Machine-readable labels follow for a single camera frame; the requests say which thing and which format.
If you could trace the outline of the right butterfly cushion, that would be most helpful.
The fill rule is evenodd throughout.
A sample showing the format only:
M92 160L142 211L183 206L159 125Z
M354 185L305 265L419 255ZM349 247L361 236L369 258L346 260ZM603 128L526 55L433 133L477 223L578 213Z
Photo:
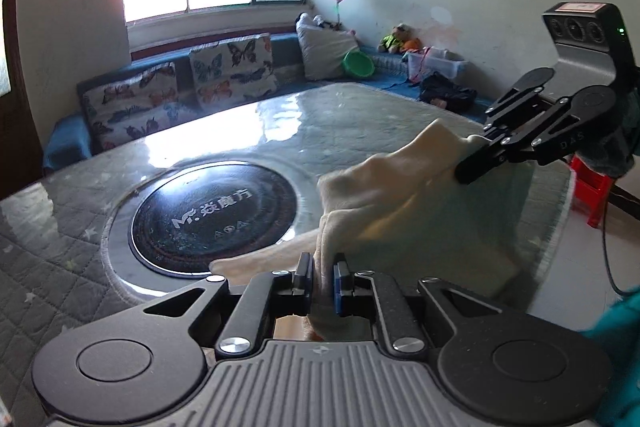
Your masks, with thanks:
M189 52L189 61L196 98L206 113L261 100L279 90L269 34L198 46Z

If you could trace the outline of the left butterfly cushion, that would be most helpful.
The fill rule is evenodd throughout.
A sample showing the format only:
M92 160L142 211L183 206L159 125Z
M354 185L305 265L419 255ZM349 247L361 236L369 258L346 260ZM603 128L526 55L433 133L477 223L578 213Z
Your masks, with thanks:
M102 150L168 129L186 116L173 62L90 89L81 102Z

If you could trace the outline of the orange stuffed toy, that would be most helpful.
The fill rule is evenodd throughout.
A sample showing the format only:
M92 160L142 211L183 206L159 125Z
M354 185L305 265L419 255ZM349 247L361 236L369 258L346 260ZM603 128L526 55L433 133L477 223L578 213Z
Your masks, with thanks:
M423 44L419 38L411 38L405 41L401 46L401 52L420 52L423 49Z

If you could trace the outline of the cream white garment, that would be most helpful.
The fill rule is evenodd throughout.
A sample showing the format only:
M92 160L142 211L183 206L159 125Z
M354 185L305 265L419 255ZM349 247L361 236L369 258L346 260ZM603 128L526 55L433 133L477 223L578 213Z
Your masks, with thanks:
M303 251L314 254L314 292L308 321L322 339L366 338L368 324L334 312L335 257L354 271L371 270L412 287L420 277L440 279L495 297L526 265L516 228L533 168L506 164L463 185L454 167L484 145L460 138L441 121L390 154L322 176L318 228L254 253L212 262L233 284L260 272L291 269Z

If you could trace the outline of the stuffed toy in yellow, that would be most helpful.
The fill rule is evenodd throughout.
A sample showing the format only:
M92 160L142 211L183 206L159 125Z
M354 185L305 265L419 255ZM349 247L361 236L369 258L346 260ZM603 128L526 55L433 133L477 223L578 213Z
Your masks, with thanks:
M402 48L409 39L409 27L405 24L398 24L393 27L387 36L381 39L378 44L378 52L398 54L402 51Z

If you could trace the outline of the clear plastic storage box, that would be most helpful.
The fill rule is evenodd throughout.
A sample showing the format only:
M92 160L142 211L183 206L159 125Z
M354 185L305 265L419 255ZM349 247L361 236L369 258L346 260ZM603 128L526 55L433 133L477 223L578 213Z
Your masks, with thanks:
M424 48L419 51L409 51L404 55L408 66L408 80L418 83L433 72L445 78L457 81L465 72L469 62L462 60L454 52L441 48Z

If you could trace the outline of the dark clothes pile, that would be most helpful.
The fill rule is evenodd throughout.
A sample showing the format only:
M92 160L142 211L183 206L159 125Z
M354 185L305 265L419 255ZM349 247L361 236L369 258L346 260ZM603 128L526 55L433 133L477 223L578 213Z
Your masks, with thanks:
M468 113L476 98L476 90L458 86L439 72L432 72L423 78L419 86L419 101L456 114Z

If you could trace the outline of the green plastic basin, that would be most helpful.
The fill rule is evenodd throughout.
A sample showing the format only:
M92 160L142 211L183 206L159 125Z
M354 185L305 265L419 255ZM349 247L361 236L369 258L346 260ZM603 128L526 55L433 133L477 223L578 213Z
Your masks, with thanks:
M375 64L368 54L351 50L343 57L342 66L346 76L355 79L368 79L375 73Z

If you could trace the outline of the butterfly cushion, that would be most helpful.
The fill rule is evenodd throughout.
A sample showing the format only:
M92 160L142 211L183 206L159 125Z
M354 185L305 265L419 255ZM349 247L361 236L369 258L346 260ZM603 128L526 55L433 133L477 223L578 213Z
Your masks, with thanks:
M196 98L206 113L261 100L279 90L269 34L198 46L189 52L189 61Z
M186 116L173 62L90 89L81 102L102 150L168 129Z

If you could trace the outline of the red plastic stool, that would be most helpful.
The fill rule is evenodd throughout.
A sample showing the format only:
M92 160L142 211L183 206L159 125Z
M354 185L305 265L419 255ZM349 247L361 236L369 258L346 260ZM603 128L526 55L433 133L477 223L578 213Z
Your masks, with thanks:
M615 180L591 170L577 155L570 160L570 168L576 174L574 196L588 207L587 225L596 229L603 218Z

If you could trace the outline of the teal sleeve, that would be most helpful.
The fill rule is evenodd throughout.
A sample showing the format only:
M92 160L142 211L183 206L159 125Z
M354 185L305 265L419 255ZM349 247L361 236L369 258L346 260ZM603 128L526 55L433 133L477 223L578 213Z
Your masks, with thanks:
M585 145L578 156L593 171L618 180L634 167L639 155L639 90L634 89L618 101L615 113L622 122L599 142ZM603 254L608 283L620 300L584 332L607 355L612 377L596 423L601 426L639 424L639 289L623 291L615 283L608 253Z

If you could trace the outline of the blue sofa bench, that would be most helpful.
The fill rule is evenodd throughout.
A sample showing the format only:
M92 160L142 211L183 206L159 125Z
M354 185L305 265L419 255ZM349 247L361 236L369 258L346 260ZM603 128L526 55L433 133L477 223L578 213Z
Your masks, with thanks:
M80 111L59 120L43 168L61 170L116 146L246 103L317 87L296 34L261 34L151 56L81 81Z

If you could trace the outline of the dark wooden door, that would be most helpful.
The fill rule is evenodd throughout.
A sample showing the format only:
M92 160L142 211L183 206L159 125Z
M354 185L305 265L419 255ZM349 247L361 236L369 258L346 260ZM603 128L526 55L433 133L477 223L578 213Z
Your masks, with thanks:
M42 146L32 118L17 31L17 0L1 0L1 196L42 175Z

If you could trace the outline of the round black induction cooktop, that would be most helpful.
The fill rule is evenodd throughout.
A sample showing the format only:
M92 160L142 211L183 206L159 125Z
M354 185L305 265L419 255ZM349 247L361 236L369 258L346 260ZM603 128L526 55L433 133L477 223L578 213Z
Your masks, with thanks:
M209 156L126 194L107 220L101 253L115 285L148 300L207 277L210 262L314 229L321 211L314 175L282 157Z

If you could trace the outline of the grey white pillow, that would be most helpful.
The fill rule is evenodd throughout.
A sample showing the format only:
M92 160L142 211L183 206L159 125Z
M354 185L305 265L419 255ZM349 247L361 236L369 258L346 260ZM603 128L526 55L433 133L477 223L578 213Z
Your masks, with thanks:
M308 13L303 13L296 22L296 35L302 52L304 75L309 81L344 77L344 57L359 50L352 34L322 28Z

